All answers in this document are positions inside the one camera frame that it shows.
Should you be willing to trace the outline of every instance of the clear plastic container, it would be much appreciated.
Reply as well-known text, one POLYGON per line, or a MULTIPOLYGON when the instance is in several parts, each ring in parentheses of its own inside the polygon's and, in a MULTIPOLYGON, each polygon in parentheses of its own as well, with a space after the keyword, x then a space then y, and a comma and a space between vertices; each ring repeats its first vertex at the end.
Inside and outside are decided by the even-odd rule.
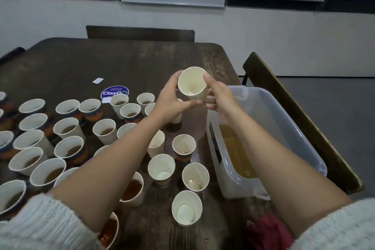
MULTIPOLYGON (((239 105, 279 143, 293 151, 315 170, 327 175, 327 167, 298 126, 270 92, 259 87, 229 86, 239 105)), ((209 111, 206 131, 215 171, 225 198, 256 196, 269 200, 258 178, 242 177, 234 169, 219 125, 225 124, 218 113, 209 111)))

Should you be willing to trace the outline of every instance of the grey floor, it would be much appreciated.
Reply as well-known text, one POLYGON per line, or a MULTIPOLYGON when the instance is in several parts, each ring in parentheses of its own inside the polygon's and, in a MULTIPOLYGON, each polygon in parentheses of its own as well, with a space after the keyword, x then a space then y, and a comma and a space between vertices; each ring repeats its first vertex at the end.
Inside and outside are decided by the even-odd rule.
POLYGON ((375 79, 279 80, 365 183, 352 198, 375 197, 375 79))

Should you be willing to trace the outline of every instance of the white wall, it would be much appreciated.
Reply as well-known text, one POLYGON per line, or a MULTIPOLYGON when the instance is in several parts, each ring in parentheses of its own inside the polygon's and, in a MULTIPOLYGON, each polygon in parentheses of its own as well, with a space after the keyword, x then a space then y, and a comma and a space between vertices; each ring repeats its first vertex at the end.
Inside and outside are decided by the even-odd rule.
POLYGON ((0 55, 51 37, 87 38, 86 25, 195 30, 223 46, 238 75, 256 51, 279 76, 375 76, 375 15, 246 8, 0 0, 0 55))

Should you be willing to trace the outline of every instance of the wooden table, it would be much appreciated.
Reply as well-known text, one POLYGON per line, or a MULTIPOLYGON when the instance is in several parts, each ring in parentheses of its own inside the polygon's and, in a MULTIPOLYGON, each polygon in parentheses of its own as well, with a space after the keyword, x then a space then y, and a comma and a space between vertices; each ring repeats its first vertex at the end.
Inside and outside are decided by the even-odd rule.
MULTIPOLYGON (((129 88, 130 102, 142 92, 158 95, 172 73, 190 66, 203 67, 217 80, 240 85, 223 48, 211 43, 173 43, 122 41, 110 39, 46 39, 20 57, 4 63, 0 69, 0 87, 16 105, 42 98, 47 108, 68 99, 83 101, 99 98, 113 85, 129 88), (104 78, 99 84, 92 83, 104 78)), ((179 92, 179 98, 186 100, 179 92)), ((124 124, 109 104, 102 105, 105 118, 124 124)), ((173 154, 172 139, 190 134, 197 142, 193 162, 203 163, 209 170, 210 183, 201 195, 203 214, 191 227, 183 228, 173 219, 173 198, 183 189, 182 166, 177 164, 172 184, 165 189, 153 185, 147 174, 146 156, 139 168, 147 189, 143 205, 120 210, 122 235, 119 249, 243 249, 243 227, 247 219, 274 213, 274 206, 256 198, 226 200, 221 195, 205 134, 207 111, 195 107, 182 116, 179 130, 165 131, 165 153, 173 154)), ((86 124, 87 145, 91 155, 102 146, 86 124)), ((1 163, 0 183, 24 178, 1 163)))

